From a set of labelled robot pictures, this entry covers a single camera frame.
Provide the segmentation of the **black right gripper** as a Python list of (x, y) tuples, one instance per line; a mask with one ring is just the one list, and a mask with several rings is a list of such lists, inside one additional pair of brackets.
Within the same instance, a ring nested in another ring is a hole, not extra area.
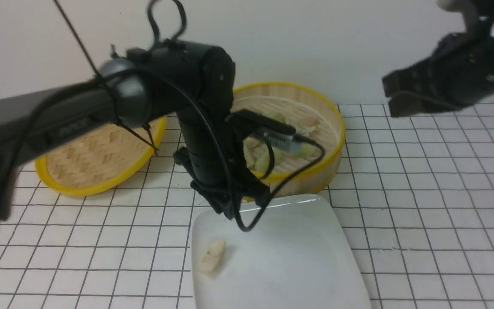
[(382, 79), (393, 118), (461, 111), (494, 95), (494, 0), (438, 0), (461, 14), (465, 31), (449, 33), (431, 55)]

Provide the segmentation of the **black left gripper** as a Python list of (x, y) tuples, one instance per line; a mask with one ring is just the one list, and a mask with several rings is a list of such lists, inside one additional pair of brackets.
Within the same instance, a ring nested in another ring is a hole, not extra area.
[(251, 198), (259, 207), (267, 207), (271, 192), (248, 170), (239, 137), (227, 121), (229, 111), (202, 106), (178, 111), (185, 147), (174, 157), (191, 174), (191, 188), (217, 214), (234, 220), (241, 200)]

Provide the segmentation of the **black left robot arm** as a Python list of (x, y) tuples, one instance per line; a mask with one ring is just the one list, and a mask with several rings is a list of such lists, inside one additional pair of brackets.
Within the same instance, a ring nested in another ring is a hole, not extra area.
[(176, 113), (185, 146), (176, 164), (216, 213), (244, 231), (241, 200), (263, 209), (270, 189), (247, 168), (246, 134), (232, 123), (235, 63), (218, 46), (178, 41), (154, 51), (131, 49), (90, 80), (55, 92), (0, 100), (0, 221), (9, 216), (17, 170), (106, 124), (136, 128)]

